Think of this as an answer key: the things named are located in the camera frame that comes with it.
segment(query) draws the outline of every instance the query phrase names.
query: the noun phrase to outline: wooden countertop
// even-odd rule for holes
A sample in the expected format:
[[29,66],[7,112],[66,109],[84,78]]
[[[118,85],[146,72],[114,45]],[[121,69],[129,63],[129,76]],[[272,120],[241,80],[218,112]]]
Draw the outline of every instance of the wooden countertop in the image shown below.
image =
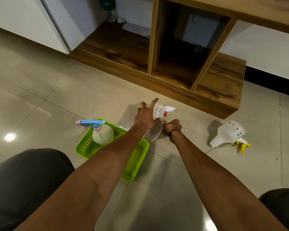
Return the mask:
[[289,33],[289,0],[169,0]]

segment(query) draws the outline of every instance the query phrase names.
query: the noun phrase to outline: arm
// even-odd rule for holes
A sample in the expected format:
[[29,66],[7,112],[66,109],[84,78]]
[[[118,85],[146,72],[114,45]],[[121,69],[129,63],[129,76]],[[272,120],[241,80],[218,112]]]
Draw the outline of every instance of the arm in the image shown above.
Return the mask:
[[[163,125],[181,130],[179,120]],[[197,148],[178,130],[171,133],[198,195],[219,231],[286,231],[274,215],[228,170]]]
[[16,231],[92,231],[142,136],[157,124],[155,99],[138,108],[134,125],[77,168]]

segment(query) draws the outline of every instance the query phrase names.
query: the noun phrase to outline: label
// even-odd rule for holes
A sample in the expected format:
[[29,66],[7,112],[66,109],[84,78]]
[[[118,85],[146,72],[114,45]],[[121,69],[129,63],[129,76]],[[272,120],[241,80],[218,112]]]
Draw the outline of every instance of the label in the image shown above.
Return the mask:
[[102,0],[102,6],[105,11],[112,11],[116,7],[116,0]]

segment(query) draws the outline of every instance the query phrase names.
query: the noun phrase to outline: black baseboard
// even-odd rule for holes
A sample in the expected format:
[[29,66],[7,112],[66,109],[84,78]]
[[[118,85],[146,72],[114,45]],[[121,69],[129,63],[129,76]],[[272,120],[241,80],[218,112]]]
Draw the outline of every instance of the black baseboard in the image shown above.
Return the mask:
[[287,78],[247,66],[244,80],[289,95],[289,79]]

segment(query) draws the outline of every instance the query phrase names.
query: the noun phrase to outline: small yellow object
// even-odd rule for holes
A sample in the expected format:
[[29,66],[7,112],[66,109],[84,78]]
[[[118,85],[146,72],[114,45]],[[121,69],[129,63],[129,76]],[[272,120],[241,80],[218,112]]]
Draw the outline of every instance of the small yellow object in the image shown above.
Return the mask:
[[241,145],[241,153],[242,153],[242,155],[244,155],[244,153],[245,153],[245,148],[251,146],[250,143],[245,144],[245,143],[241,143],[241,142],[239,142],[238,140],[235,141],[235,143],[232,144],[232,145],[233,145],[233,146],[238,146],[239,144]]

